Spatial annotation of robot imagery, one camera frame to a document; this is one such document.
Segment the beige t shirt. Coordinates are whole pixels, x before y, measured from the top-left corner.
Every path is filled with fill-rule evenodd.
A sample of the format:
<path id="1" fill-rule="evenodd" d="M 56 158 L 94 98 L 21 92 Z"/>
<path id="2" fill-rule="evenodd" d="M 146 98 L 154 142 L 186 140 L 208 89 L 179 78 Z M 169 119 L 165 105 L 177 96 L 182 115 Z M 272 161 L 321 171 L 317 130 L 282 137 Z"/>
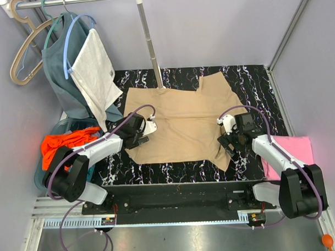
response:
<path id="1" fill-rule="evenodd" d="M 226 110 L 232 116 L 247 110 L 221 72 L 199 77 L 195 91 L 129 88 L 124 114 L 147 104 L 156 109 L 157 130 L 148 142 L 127 150 L 135 163 L 209 160 L 227 170 L 231 157 L 217 140 L 224 133 L 217 118 Z"/>

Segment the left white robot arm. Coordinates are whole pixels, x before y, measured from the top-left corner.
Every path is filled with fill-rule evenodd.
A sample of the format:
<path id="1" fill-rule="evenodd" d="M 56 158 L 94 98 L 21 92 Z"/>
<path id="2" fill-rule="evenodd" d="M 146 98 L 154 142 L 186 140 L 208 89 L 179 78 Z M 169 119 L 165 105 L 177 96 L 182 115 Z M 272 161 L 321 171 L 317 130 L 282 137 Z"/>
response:
<path id="1" fill-rule="evenodd" d="M 93 204 L 100 213 L 106 214 L 113 208 L 113 200 L 101 186 L 87 180 L 90 167 L 121 149 L 133 149 L 148 142 L 148 135 L 157 130 L 154 116 L 146 119 L 137 113 L 130 113 L 121 119 L 116 128 L 101 137 L 93 136 L 98 128 L 92 127 L 63 135 L 81 145 L 61 143 L 54 150 L 46 168 L 42 184 L 55 200 L 68 202 L 86 201 Z"/>

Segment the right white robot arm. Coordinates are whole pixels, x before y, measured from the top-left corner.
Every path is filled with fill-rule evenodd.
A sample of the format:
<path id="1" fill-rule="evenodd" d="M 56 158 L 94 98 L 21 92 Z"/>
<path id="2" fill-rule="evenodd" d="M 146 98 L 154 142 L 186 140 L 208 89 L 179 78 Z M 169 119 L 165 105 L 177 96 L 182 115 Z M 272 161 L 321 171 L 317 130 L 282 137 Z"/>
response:
<path id="1" fill-rule="evenodd" d="M 245 147 L 264 159 L 279 175 L 278 184 L 261 182 L 244 194 L 244 203 L 255 209 L 263 202 L 281 208 L 290 219 L 317 219 L 328 201 L 321 168 L 301 162 L 281 147 L 274 137 L 257 127 L 250 113 L 222 114 L 217 123 L 225 132 L 217 140 L 229 156 Z"/>

